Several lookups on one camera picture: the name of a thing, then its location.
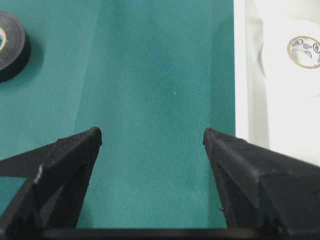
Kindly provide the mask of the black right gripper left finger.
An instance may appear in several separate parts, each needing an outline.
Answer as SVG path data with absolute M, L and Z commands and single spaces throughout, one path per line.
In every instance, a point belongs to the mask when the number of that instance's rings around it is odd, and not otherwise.
M 45 229 L 75 228 L 102 145 L 92 127 L 0 162 L 3 183 L 21 180 L 0 215 L 2 240 L 38 239 Z

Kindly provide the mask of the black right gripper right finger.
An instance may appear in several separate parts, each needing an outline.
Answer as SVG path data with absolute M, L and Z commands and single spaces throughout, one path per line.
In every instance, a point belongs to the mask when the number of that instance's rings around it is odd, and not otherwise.
M 212 128 L 203 145 L 229 228 L 259 239 L 319 239 L 318 166 Z

